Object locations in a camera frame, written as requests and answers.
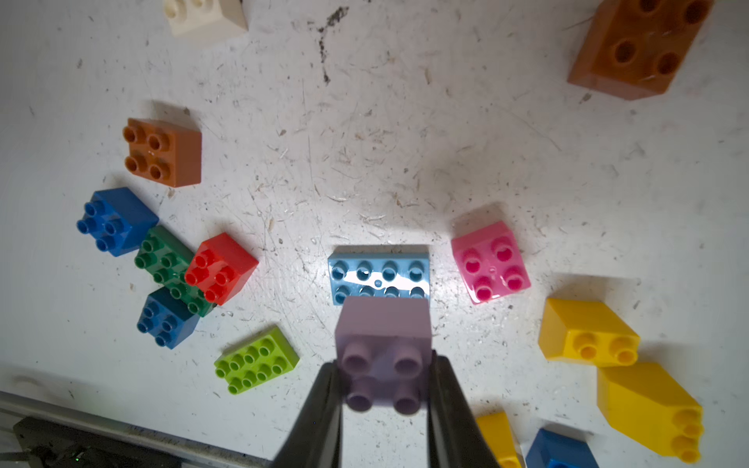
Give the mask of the light blue lego brick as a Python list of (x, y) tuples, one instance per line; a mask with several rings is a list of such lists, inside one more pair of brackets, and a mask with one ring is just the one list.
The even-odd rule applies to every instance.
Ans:
[(328, 257), (333, 305), (349, 296), (429, 300), (430, 257), (423, 245), (339, 246)]

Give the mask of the orange lego brick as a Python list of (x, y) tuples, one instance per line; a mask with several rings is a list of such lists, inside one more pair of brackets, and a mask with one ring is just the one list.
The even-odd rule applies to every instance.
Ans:
[(158, 120), (129, 118), (122, 131), (132, 175), (178, 188), (201, 183), (202, 134)]
[(664, 94), (711, 0), (606, 0), (598, 7), (568, 82), (626, 101)]

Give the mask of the yellow lego brick upper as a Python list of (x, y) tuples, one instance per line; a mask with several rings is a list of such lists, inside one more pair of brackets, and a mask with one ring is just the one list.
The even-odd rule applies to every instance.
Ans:
[(640, 337), (603, 302), (548, 298), (538, 345), (549, 361), (599, 368), (637, 363)]

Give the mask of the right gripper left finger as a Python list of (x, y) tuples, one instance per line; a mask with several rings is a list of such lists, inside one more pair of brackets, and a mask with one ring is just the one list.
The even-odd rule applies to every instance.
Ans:
[(339, 468), (343, 441), (343, 376), (324, 364), (272, 468)]

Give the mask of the blue lego brick upper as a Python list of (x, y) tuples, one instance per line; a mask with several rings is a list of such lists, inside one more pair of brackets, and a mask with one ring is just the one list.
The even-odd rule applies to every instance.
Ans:
[(128, 187), (96, 191), (84, 211), (76, 222), (78, 231), (91, 235), (98, 250), (113, 257), (140, 249), (148, 230), (159, 222)]

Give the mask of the cream lego brick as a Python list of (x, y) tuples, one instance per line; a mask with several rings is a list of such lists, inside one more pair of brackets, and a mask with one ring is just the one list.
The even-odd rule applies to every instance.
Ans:
[(248, 31), (240, 0), (164, 0), (173, 37), (207, 47)]

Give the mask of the purple lego brick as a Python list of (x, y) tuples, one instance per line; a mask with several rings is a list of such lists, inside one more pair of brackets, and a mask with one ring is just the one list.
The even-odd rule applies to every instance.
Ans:
[(349, 296), (335, 328), (345, 403), (414, 415), (428, 398), (432, 329), (426, 298)]

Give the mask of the pink lego brick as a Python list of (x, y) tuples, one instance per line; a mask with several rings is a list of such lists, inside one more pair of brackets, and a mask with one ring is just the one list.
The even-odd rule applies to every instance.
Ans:
[(452, 239), (451, 245), (454, 261), (474, 304), (532, 286), (516, 238), (504, 222)]

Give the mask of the yellow lego brick lower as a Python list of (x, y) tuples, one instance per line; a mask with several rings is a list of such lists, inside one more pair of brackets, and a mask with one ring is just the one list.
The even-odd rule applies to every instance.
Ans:
[(503, 468), (525, 466), (519, 445), (506, 413), (492, 413), (476, 419), (481, 434), (495, 458)]

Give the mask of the yellow lego brick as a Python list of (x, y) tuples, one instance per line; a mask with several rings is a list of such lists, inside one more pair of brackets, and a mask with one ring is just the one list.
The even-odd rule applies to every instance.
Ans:
[(649, 450), (700, 461), (702, 406), (660, 364), (600, 368), (597, 405), (612, 428)]
[(492, 413), (476, 419), (481, 434), (495, 458), (503, 468), (525, 466), (519, 445), (506, 413)]
[(640, 337), (603, 302), (548, 298), (538, 345), (549, 361), (599, 368), (637, 363)]

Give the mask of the blue lego brick left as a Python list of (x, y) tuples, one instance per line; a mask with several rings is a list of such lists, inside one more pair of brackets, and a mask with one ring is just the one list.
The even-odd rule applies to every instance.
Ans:
[(158, 346), (175, 349), (193, 333), (199, 320), (199, 315), (192, 314), (163, 287), (146, 298), (137, 329), (152, 335)]

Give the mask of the lime green lego brick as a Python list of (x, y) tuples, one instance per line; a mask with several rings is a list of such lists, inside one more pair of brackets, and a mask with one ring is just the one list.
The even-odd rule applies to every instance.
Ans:
[(239, 395), (293, 371), (300, 357), (278, 326), (226, 351), (214, 362), (215, 375)]

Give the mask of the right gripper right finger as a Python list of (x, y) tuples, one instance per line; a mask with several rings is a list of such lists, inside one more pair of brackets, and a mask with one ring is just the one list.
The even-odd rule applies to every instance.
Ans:
[(428, 375), (428, 466), (501, 467), (479, 430), (450, 360), (432, 353)]

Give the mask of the red lego brick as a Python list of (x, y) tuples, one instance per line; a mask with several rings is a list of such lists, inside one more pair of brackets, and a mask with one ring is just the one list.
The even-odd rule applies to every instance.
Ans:
[(259, 261), (227, 233), (205, 240), (185, 272), (185, 282), (197, 287), (211, 304), (224, 305), (238, 294)]

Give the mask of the yellow lego brick right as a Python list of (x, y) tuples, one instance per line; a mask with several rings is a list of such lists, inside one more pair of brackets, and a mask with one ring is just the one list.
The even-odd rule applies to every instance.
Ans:
[(649, 450), (700, 461), (702, 406), (660, 364), (600, 368), (597, 405), (612, 428)]

